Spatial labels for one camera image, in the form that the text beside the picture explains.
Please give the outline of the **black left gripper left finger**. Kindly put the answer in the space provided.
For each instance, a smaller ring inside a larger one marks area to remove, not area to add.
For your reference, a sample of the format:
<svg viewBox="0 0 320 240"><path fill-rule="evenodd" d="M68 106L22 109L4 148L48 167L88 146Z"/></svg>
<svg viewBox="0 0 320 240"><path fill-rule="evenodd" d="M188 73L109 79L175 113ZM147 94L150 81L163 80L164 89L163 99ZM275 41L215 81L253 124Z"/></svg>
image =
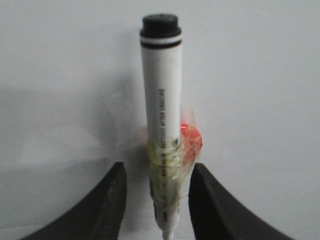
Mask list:
<svg viewBox="0 0 320 240"><path fill-rule="evenodd" d="M80 202L25 240L117 240L127 200L124 163L116 162Z"/></svg>

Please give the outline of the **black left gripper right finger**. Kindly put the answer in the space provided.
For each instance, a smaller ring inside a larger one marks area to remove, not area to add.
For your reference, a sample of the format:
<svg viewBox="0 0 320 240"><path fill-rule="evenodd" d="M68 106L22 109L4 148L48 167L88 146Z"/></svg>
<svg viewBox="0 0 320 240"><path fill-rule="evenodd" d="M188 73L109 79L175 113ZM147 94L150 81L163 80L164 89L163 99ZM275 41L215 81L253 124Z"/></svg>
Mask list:
<svg viewBox="0 0 320 240"><path fill-rule="evenodd" d="M240 203L202 163L191 174L188 206L197 240L291 239Z"/></svg>

